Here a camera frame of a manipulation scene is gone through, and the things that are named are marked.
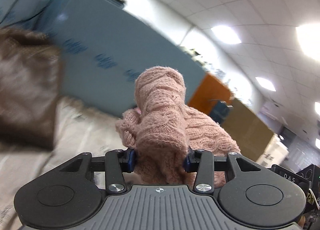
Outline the blue foam partition board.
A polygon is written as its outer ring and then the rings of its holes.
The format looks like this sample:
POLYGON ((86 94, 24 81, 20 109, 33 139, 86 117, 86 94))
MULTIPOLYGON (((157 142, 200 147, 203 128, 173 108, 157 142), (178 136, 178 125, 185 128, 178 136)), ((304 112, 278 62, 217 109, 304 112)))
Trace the blue foam partition board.
POLYGON ((135 79, 153 66, 178 70, 191 99, 205 73, 189 56, 111 0, 1 0, 1 24, 49 36, 61 49, 61 93, 121 116, 135 79))

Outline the brown cardboard panel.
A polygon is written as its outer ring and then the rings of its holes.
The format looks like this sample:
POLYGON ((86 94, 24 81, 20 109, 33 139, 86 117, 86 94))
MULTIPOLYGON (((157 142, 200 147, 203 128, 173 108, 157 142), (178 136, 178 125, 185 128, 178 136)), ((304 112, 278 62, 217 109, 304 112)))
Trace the brown cardboard panel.
POLYGON ((225 131, 236 141, 243 156, 256 161, 264 153, 274 133, 240 100, 222 123, 225 131))

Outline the white cardboard box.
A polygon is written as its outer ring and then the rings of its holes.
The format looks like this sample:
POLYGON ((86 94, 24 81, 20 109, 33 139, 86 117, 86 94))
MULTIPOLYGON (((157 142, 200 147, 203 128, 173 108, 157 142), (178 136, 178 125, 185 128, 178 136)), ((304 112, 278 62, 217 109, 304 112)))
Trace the white cardboard box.
POLYGON ((270 168, 274 164, 280 165, 288 154, 288 148, 280 141, 279 136, 274 134, 256 163, 265 168, 270 168))

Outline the pink knitted sweater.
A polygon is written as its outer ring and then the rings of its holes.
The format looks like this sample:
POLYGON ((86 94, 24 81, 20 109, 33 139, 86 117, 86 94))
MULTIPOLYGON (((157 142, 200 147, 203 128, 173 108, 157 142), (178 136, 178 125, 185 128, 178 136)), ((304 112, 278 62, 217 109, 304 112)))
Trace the pink knitted sweater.
POLYGON ((125 147, 137 152, 134 172, 145 184, 187 184, 183 161, 189 149, 215 156, 240 152, 231 136, 212 118, 185 104, 182 75, 170 67, 145 70, 135 82, 136 109, 123 113, 116 130, 125 147))

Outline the orange board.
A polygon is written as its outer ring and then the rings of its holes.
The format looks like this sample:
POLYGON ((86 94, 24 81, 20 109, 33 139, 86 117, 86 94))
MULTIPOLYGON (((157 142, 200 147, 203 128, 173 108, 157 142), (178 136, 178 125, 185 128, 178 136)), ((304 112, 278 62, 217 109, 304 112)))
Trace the orange board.
POLYGON ((225 84, 212 74, 206 73, 189 100, 188 106, 208 115, 218 101, 230 105, 233 99, 233 93, 225 84))

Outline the dark blue thermos bottle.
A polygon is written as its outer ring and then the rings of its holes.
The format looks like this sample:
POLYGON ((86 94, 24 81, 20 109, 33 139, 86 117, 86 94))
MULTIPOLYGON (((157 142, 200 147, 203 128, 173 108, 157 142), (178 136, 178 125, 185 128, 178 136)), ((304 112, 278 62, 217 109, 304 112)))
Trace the dark blue thermos bottle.
POLYGON ((216 100, 216 99, 211 100, 211 102, 214 102, 215 105, 212 107, 208 116, 211 117, 213 121, 221 125, 229 115, 233 106, 227 104, 225 101, 216 100))

